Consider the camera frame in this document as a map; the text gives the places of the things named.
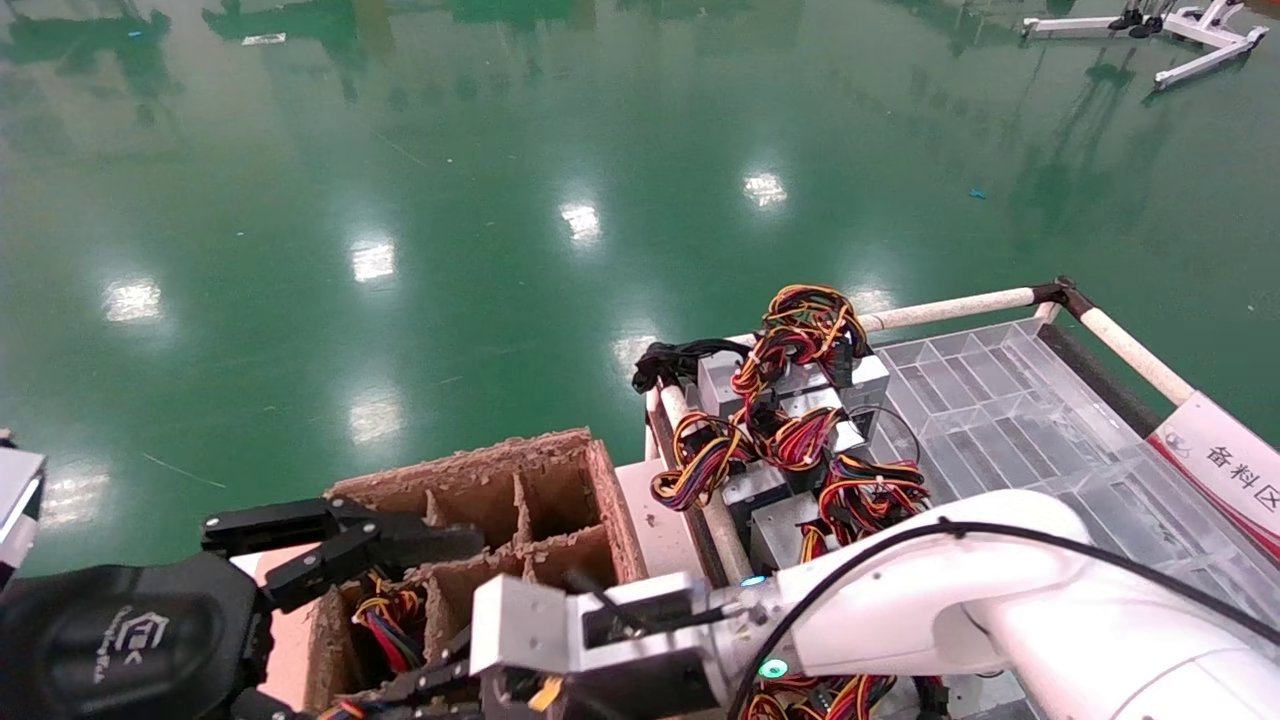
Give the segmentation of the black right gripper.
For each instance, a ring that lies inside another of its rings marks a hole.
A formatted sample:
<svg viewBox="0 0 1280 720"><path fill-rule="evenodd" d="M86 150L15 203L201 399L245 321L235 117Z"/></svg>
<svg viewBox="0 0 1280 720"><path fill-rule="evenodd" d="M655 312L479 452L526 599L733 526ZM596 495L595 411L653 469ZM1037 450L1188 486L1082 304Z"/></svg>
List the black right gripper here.
<svg viewBox="0 0 1280 720"><path fill-rule="evenodd" d="M521 719L672 719L724 708L736 662L714 650L485 650L483 680ZM465 651L335 702L337 719L484 719Z"/></svg>

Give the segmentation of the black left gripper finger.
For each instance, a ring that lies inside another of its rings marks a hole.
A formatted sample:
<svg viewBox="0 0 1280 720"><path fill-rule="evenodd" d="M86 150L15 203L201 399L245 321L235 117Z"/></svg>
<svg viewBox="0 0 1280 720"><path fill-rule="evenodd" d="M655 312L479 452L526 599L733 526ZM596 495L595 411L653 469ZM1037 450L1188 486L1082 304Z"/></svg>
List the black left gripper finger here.
<svg viewBox="0 0 1280 720"><path fill-rule="evenodd" d="M266 574L271 606L292 612L330 588L370 571L390 575L424 564L481 553L485 536L470 524L434 527L408 511L374 510L347 497L306 498L210 516L201 548L223 559L310 544Z"/></svg>

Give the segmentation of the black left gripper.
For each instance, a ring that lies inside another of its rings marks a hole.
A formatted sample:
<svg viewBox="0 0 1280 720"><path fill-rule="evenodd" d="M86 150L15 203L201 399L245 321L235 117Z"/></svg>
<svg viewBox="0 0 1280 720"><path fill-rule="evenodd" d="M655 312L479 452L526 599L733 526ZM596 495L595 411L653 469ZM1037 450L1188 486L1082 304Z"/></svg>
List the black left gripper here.
<svg viewBox="0 0 1280 720"><path fill-rule="evenodd" d="M253 688L271 614L259 584L212 553L15 580L3 593L3 716L298 719Z"/></svg>

